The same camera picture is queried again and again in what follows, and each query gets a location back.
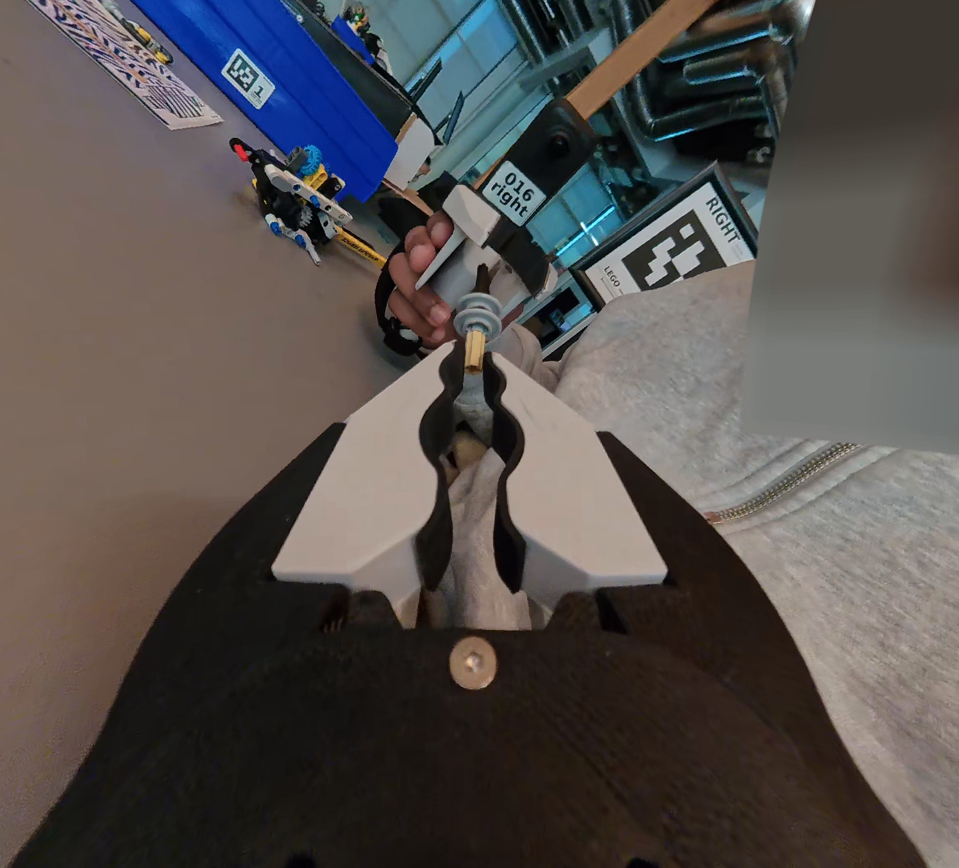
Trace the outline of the silver ventilation ducts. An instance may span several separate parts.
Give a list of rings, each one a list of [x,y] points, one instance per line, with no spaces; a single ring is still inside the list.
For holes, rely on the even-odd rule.
[[[523,70],[506,84],[510,114],[477,151],[482,170],[545,95],[573,89],[665,0],[496,0]],[[613,99],[595,125],[626,142],[648,175],[681,154],[771,161],[815,0],[721,0]]]

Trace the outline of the person's right hand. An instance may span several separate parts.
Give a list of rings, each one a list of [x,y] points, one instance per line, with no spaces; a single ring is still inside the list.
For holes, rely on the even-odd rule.
[[[441,211],[429,217],[424,226],[412,229],[404,240],[403,251],[390,258],[389,273],[394,291],[388,301],[393,318],[418,337],[423,347],[432,350],[457,338],[451,306],[424,284],[417,284],[453,233],[454,225]]]

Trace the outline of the colourful toy figure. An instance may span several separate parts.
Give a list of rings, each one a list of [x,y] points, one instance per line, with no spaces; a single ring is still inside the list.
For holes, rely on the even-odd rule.
[[[367,63],[379,58],[381,39],[370,28],[366,7],[362,2],[354,1],[346,5],[333,19],[331,27]]]

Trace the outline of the partly built lego model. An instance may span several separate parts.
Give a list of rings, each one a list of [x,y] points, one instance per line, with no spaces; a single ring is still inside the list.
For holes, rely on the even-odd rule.
[[[325,166],[318,147],[297,147],[280,156],[232,138],[229,148],[250,166],[267,227],[305,251],[314,264],[320,263],[318,248],[356,239],[347,227],[352,215],[337,203],[345,182]]]

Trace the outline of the framed black white marker sign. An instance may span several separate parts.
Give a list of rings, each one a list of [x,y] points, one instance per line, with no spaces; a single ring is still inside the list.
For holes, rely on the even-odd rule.
[[[758,229],[717,162],[665,193],[570,275],[594,310],[614,299],[754,260]]]

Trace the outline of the blue plastic bin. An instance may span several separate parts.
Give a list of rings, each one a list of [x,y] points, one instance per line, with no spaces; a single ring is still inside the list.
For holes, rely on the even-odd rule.
[[[368,201],[397,153],[385,125],[282,0],[130,0],[273,145],[318,147]]]

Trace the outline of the yellow printed lego beam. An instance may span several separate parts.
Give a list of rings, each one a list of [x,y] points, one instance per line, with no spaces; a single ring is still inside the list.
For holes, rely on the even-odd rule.
[[[346,229],[335,226],[337,234],[335,241],[358,255],[360,258],[374,265],[378,270],[382,270],[388,263],[388,259],[366,244],[362,239],[354,236]]]

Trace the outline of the grey zip sweatshirt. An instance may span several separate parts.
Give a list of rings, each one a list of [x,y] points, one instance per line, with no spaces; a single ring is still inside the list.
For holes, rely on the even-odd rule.
[[[597,388],[555,392],[702,512],[744,505],[826,447],[748,433],[717,384]],[[957,458],[859,448],[718,530],[869,786],[929,866],[957,866]]]

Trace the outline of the printed sticker sheet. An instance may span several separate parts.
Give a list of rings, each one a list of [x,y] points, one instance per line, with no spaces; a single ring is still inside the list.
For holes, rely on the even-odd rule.
[[[143,46],[102,0],[25,0],[168,130],[216,126],[222,118]]]

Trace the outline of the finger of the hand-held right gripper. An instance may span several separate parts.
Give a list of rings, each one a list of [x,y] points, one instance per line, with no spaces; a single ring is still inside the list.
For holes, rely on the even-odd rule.
[[[455,320],[465,313],[463,322],[455,322],[457,329],[504,329],[531,300],[556,289],[559,275],[549,260],[545,270],[543,285],[535,288],[505,258],[465,240],[438,269],[438,297]]]
[[[418,279],[416,290],[428,287],[433,292],[473,292],[480,264],[490,269],[492,289],[500,256],[488,242],[500,213],[463,184],[449,193],[442,211],[450,218],[453,233]]]

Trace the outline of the wooden ceiling beam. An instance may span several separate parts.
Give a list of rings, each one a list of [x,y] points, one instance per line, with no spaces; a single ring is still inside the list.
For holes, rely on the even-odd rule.
[[[720,1],[665,0],[570,92],[570,107],[583,118],[593,115]]]

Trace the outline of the small yellow lego assembly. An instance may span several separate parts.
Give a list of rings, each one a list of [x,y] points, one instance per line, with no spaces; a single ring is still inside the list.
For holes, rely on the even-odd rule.
[[[165,66],[174,64],[174,56],[155,39],[142,25],[127,18],[114,0],[98,0],[104,11],[117,23],[131,39],[144,48],[159,63]]]

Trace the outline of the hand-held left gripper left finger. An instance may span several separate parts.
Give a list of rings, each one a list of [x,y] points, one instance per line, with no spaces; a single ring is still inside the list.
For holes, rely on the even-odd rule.
[[[455,432],[458,346],[441,347],[333,426],[337,439],[272,563],[279,581],[384,595],[414,628],[451,560],[441,456]]]

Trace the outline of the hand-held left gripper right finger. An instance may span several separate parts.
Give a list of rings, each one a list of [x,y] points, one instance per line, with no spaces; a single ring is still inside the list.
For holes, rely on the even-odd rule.
[[[667,568],[593,427],[498,353],[483,362],[502,460],[494,555],[534,628],[562,598],[660,585]]]

